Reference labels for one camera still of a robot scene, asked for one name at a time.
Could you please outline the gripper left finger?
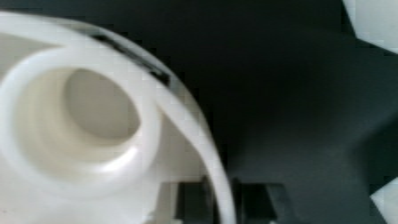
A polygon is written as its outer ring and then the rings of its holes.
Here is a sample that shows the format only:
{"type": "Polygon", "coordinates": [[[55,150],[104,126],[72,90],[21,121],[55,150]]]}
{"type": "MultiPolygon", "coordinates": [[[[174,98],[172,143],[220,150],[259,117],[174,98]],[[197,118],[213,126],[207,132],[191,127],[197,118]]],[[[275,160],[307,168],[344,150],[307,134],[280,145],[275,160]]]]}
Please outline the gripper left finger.
{"type": "Polygon", "coordinates": [[[213,195],[206,178],[177,185],[175,219],[183,224],[213,224],[213,195]]]}

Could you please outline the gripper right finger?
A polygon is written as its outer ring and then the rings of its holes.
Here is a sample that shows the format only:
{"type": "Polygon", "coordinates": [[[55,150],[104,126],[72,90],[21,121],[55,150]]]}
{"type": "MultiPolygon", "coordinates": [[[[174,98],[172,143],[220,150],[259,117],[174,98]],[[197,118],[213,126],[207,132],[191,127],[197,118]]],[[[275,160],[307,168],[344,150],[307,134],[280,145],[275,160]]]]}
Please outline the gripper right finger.
{"type": "Polygon", "coordinates": [[[286,188],[277,183],[236,185],[238,224],[296,224],[286,188]]]}

